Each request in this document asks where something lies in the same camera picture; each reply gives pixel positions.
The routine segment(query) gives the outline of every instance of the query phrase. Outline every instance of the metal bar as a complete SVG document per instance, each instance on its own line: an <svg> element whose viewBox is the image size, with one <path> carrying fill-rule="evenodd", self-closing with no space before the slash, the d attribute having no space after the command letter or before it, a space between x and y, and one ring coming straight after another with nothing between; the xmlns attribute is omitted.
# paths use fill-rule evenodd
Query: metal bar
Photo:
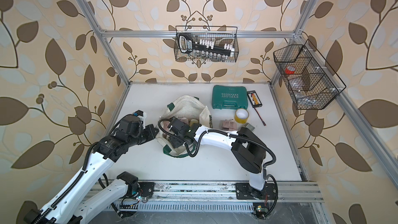
<svg viewBox="0 0 398 224"><path fill-rule="evenodd" d="M231 34L230 31L214 31L216 33ZM172 38L176 37L175 31L167 30L103 30L100 31L103 37L149 37L149 38ZM195 31L195 33L211 33L211 31ZM293 38L293 31L238 31L238 38Z"/></svg>
<svg viewBox="0 0 398 224"><path fill-rule="evenodd" d="M303 37L297 37L296 42L298 44L304 44L305 39ZM313 57L322 64L322 59L310 50ZM336 79L326 69L324 70L326 75L335 83ZM372 150L375 157L380 162L386 174L390 177L394 186L398 189L398 160L394 157L390 149L386 146L385 142L380 138L377 132L371 127L369 122L365 119L358 107L352 102L346 91L341 92L337 97L336 101L343 109L357 132L361 135L363 140L366 142L368 147Z"/></svg>
<svg viewBox="0 0 398 224"><path fill-rule="evenodd" d="M300 152L299 152L299 150L297 148L297 145L296 145L295 139L293 137L293 134L292 134L292 132L290 130L289 124L287 123L287 119L286 119L285 115L283 114L283 109L282 109L282 106L279 103L278 97L277 97L277 95L275 93L274 85L275 84L272 83L272 87L270 87L269 89L271 90L271 94L272 94L272 97L274 99L276 109L278 110L279 117L281 119L283 129L285 129L285 133L286 133L287 140L289 141L290 149L293 152L293 156L295 157L296 163L300 165L300 168L301 168L302 174L304 176L304 179L308 180L309 179L308 173L307 173L307 171L305 169L305 166L302 163Z"/></svg>
<svg viewBox="0 0 398 224"><path fill-rule="evenodd" d="M304 6L303 11L301 12L300 19L297 22L296 28L294 30L295 33L300 34L308 21L313 9L315 8L316 3L318 0L308 0Z"/></svg>
<svg viewBox="0 0 398 224"><path fill-rule="evenodd" d="M124 69L123 69L122 65L120 64L119 60L117 59L115 53L113 52L113 50L111 48L111 44L107 41L107 39L105 37L103 37L101 35L100 27L99 27L100 25L98 24L98 22L97 22L97 20L96 20L96 18L94 16L94 14L92 13L88 3L86 2L86 0L76 0L76 2L77 2L77 5L82 10L83 15L86 17L86 20L87 20L88 24L90 25L90 27L93 30L95 36L97 37L97 40L99 41L101 46L104 48L105 52L107 53L110 62L115 67L115 70L118 73L118 75L120 76L121 81L125 85L129 85L130 81L129 81L126 73L124 72Z"/></svg>
<svg viewBox="0 0 398 224"><path fill-rule="evenodd" d="M122 109L122 106L124 104L124 101L127 97L127 94L129 93L130 90L130 85L126 86L125 90L123 91L119 102L117 103L115 109L113 110L112 117L109 119L108 125L106 126L106 135L109 135L111 132L111 129L113 125L116 123L117 117L119 116L120 110Z"/></svg>
<svg viewBox="0 0 398 224"><path fill-rule="evenodd" d="M327 212L324 211L324 209L322 208L322 203L320 202L313 202L312 203L312 207L314 208L314 213L316 216L316 219L318 220L318 223L333 223L330 220L330 216Z"/></svg>
<svg viewBox="0 0 398 224"><path fill-rule="evenodd" d="M236 199L235 183L247 181L152 181L155 182L152 202L258 202L259 200ZM278 201L281 202L324 202L315 182L277 182ZM95 184L86 198L101 191Z"/></svg>

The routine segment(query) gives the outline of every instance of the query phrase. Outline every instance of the green toolbox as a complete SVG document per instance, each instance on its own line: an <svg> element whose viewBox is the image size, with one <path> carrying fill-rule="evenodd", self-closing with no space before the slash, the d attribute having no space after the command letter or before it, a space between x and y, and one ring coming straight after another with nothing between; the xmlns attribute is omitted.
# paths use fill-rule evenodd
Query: green toolbox
<svg viewBox="0 0 398 224"><path fill-rule="evenodd" d="M246 87L216 85L213 87L211 104L213 109L247 109L248 98L246 96Z"/></svg>

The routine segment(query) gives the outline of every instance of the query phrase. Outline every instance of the white table surface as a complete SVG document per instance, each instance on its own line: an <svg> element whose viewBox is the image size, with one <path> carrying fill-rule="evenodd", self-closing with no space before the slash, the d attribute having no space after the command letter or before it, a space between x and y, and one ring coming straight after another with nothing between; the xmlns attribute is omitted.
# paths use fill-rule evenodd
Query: white table surface
<svg viewBox="0 0 398 224"><path fill-rule="evenodd" d="M249 119L259 137L276 155L275 164L267 172L278 181L301 181L279 114L268 84L222 84L244 86L255 90L262 107L257 108L266 123L263 126L249 103ZM221 129L225 119L232 119L235 110L213 109L211 106L214 84L133 84L117 119L141 110L147 112L146 125L157 125L167 105L182 95L199 97L212 115L214 129ZM200 181L248 181L249 173L243 169L232 152L222 148L201 145L196 157L175 158L163 154L163 147L155 140L129 148L106 172L110 179L127 171L140 180L200 180Z"/></svg>

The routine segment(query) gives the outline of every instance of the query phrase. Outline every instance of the toolbox handle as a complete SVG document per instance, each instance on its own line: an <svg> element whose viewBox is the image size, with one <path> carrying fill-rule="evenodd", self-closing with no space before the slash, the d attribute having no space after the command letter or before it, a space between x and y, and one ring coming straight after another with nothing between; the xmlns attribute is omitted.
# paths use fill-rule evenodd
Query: toolbox handle
<svg viewBox="0 0 398 224"><path fill-rule="evenodd" d="M236 104L236 102L233 101L224 101L222 103L223 107L237 107L238 105Z"/></svg>

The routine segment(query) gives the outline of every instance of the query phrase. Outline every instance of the divided wire basket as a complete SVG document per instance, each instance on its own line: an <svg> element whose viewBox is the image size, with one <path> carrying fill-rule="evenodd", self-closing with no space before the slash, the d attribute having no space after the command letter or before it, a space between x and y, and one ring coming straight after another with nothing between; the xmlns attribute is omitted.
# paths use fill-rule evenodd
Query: divided wire basket
<svg viewBox="0 0 398 224"><path fill-rule="evenodd" d="M312 55L316 48L308 40L304 45L292 44L273 53L287 90L297 110L324 109L346 85L327 62L319 64ZM327 75L336 75L341 85L336 85Z"/></svg>
<svg viewBox="0 0 398 224"><path fill-rule="evenodd" d="M176 61L236 62L237 31L237 27L231 26L176 26Z"/></svg>

